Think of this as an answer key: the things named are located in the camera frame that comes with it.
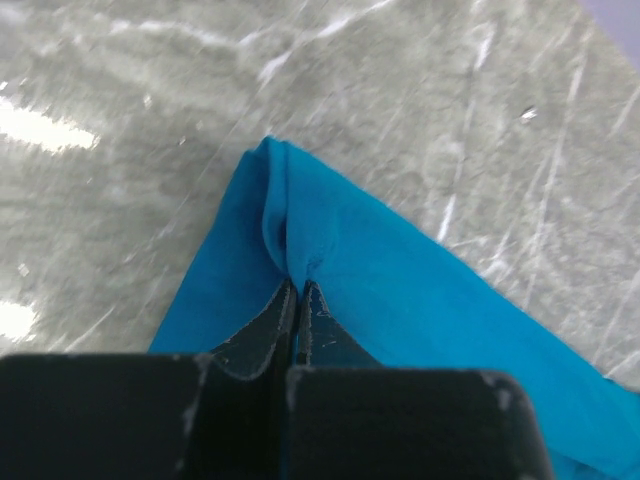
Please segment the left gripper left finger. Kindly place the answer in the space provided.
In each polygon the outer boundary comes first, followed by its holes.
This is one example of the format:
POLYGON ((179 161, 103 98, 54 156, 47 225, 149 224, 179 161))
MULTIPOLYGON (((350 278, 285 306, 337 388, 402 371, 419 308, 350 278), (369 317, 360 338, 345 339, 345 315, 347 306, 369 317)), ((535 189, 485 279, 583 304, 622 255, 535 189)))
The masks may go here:
POLYGON ((283 281, 255 318, 211 351, 212 364, 225 375, 246 382, 262 377, 279 356, 284 356, 287 365, 297 297, 292 282, 283 281))

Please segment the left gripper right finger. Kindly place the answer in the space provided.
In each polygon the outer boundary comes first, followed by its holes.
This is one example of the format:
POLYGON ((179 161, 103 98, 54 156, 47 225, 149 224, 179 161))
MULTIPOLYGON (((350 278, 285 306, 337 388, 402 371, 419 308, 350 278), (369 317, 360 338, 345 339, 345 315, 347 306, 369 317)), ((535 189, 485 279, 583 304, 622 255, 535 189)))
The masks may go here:
POLYGON ((381 368, 334 318, 320 286, 307 281, 298 321, 295 363, 312 367, 381 368))

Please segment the teal blue t shirt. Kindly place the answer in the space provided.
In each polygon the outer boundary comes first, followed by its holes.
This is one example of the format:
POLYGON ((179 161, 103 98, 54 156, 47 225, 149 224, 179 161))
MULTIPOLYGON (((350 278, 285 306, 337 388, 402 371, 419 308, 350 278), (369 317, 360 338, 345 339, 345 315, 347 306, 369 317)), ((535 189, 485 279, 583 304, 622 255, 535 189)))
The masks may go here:
POLYGON ((243 154, 150 349, 210 350, 279 285, 316 282, 330 312, 388 366, 511 374, 560 479, 639 475, 639 397, 604 378, 464 262, 296 146, 243 154))

